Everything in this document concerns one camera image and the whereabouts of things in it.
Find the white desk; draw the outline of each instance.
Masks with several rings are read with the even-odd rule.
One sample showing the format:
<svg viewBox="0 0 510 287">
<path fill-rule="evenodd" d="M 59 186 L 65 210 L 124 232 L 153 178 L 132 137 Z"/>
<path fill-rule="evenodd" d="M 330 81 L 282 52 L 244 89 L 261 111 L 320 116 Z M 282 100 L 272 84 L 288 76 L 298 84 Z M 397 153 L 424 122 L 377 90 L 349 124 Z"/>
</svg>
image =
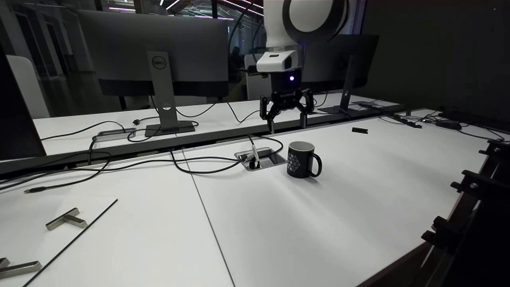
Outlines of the white desk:
<svg viewBox="0 0 510 287">
<path fill-rule="evenodd" d="M 36 180 L 36 186 L 84 175 L 89 172 L 47 176 Z M 33 287 L 231 285 L 193 180 L 172 164 L 105 172 L 91 181 L 40 194 L 22 189 L 0 194 L 0 256 L 12 264 L 14 259 L 44 264 L 81 231 L 70 224 L 46 231 L 51 218 L 78 207 L 79 216 L 92 221 L 119 199 L 33 280 Z M 0 285 L 19 287 L 32 275 L 1 278 Z"/>
<path fill-rule="evenodd" d="M 368 127 L 368 135 L 350 127 Z M 448 216 L 460 170 L 478 170 L 484 140 L 381 119 L 279 133 L 312 141 L 323 161 L 314 180 L 287 165 L 194 175 L 239 287 L 357 285 L 403 256 L 436 215 Z M 185 156 L 250 149 L 248 140 L 186 149 Z M 191 162 L 193 168 L 216 164 Z"/>
<path fill-rule="evenodd" d="M 322 103 L 323 95 L 315 95 L 317 102 Z M 355 100 L 366 100 L 365 97 L 352 95 L 352 102 Z M 323 106 L 331 106 L 339 103 L 339 94 L 330 94 L 326 97 L 326 102 Z M 189 106 L 178 106 L 178 109 L 185 114 L 196 114 L 205 109 L 210 103 L 204 105 L 189 105 Z M 245 100 L 245 102 L 232 102 L 231 103 L 234 111 L 237 113 L 239 119 L 242 119 L 245 114 L 251 113 L 253 109 L 259 108 L 258 100 Z M 310 117 L 322 116 L 322 111 L 317 111 L 315 114 L 310 114 Z M 146 116 L 156 116 L 154 109 L 135 109 L 135 111 L 116 111 L 116 113 L 95 113 L 95 114 L 81 114 L 81 116 L 60 116 L 60 117 L 44 117 L 44 119 L 35 119 L 36 130 L 40 137 L 49 137 L 55 133 L 67 133 L 73 132 L 83 127 L 87 127 L 91 124 L 100 122 L 100 121 L 118 121 L 126 127 L 132 125 L 132 121 L 137 117 L 146 117 Z M 194 117 L 199 122 L 199 127 L 193 133 L 207 133 L 207 132 L 216 132 L 216 130 L 228 130 L 228 129 L 242 129 L 248 125 L 259 125 L 266 124 L 258 113 L 250 116 L 245 122 L 237 124 L 234 119 L 231 109 L 226 103 L 216 103 L 213 108 L 210 108 L 207 113 L 204 113 L 199 117 Z M 283 121 L 295 121 L 299 119 L 298 109 L 285 109 L 277 117 L 275 122 Z M 140 129 L 143 129 L 146 124 L 154 124 L 157 119 L 143 121 L 140 124 Z M 76 133 L 71 137 L 62 137 L 62 138 L 51 138 L 44 140 L 44 149 L 47 154 L 59 154 L 59 153 L 70 153 L 70 151 L 83 151 L 89 148 L 91 138 L 98 130 L 110 130 L 118 129 L 116 124 L 103 124 L 97 125 L 95 129 L 86 130 L 83 133 Z M 170 138 L 173 135 L 164 135 L 164 137 L 154 137 L 151 140 L 161 140 L 161 138 Z M 111 140 L 111 141 L 100 141 L 95 145 L 95 148 L 103 146 L 118 146 L 118 145 L 129 145 L 127 140 Z"/>
</svg>

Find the robotic arm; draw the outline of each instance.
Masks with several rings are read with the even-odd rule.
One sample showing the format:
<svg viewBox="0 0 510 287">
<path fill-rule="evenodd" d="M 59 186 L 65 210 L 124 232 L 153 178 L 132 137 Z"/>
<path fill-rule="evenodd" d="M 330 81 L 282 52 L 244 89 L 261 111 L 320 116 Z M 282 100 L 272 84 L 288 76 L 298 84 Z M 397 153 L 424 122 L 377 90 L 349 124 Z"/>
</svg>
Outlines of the robotic arm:
<svg viewBox="0 0 510 287">
<path fill-rule="evenodd" d="M 259 102 L 259 116 L 274 130 L 274 117 L 282 109 L 298 108 L 301 125 L 314 109 L 312 92 L 301 89 L 301 49 L 334 38 L 349 17 L 349 0 L 266 0 L 266 52 L 256 62 L 256 71 L 271 78 L 271 97 Z"/>
</svg>

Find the mug handle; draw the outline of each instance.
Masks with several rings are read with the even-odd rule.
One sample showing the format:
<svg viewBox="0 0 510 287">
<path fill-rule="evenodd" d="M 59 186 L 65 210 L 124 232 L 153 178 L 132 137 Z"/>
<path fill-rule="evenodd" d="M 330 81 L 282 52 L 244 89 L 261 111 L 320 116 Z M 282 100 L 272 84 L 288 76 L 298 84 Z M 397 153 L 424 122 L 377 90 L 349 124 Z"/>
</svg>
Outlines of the mug handle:
<svg viewBox="0 0 510 287">
<path fill-rule="evenodd" d="M 314 157 L 317 159 L 318 170 L 317 170 L 317 173 L 314 173 L 312 170 L 309 170 L 309 173 L 310 173 L 312 176 L 318 176 L 320 172 L 322 172 L 322 159 L 320 159 L 320 156 L 317 156 L 315 153 L 314 153 Z"/>
</svg>

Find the computer monitor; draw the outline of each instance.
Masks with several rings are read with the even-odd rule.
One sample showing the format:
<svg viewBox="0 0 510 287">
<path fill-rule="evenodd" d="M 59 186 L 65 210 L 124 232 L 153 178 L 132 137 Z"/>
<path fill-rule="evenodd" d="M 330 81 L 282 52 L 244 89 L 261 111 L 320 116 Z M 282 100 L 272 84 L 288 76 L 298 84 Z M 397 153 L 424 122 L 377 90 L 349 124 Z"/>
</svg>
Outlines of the computer monitor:
<svg viewBox="0 0 510 287">
<path fill-rule="evenodd" d="M 368 81 L 377 41 L 377 35 L 339 35 L 304 47 L 302 86 L 312 92 L 342 89 L 339 106 L 322 108 L 323 111 L 349 111 L 350 92 Z"/>
<path fill-rule="evenodd" d="M 103 11 L 78 14 L 102 92 L 156 95 L 161 125 L 148 125 L 146 133 L 193 130 L 189 121 L 177 122 L 175 108 L 167 108 L 175 106 L 173 95 L 228 94 L 224 20 Z"/>
<path fill-rule="evenodd" d="M 44 148 L 0 44 L 0 161 L 44 156 Z"/>
</svg>

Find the black mug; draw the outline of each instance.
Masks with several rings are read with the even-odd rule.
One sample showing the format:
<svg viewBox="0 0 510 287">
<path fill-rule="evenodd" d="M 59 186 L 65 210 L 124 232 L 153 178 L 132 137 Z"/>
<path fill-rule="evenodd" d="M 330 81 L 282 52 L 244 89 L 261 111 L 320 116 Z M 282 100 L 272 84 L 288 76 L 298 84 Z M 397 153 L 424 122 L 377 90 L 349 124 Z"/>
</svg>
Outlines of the black mug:
<svg viewBox="0 0 510 287">
<path fill-rule="evenodd" d="M 322 172 L 322 159 L 314 153 L 315 146 L 307 141 L 291 141 L 288 145 L 287 173 L 291 176 L 318 176 Z M 318 170 L 312 172 L 312 161 L 317 161 Z"/>
</svg>

